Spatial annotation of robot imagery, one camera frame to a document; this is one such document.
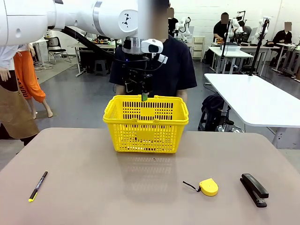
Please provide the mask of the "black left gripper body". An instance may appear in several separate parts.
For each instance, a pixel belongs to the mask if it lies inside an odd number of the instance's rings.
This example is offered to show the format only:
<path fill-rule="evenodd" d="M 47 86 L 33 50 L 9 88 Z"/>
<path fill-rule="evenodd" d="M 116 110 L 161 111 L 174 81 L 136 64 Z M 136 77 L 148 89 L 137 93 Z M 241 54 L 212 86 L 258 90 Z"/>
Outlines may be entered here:
<path fill-rule="evenodd" d="M 142 89 L 153 90 L 153 75 L 144 71 L 128 69 L 123 76 L 123 82 L 125 81 L 133 83 L 133 91 L 130 94 L 142 94 Z"/>

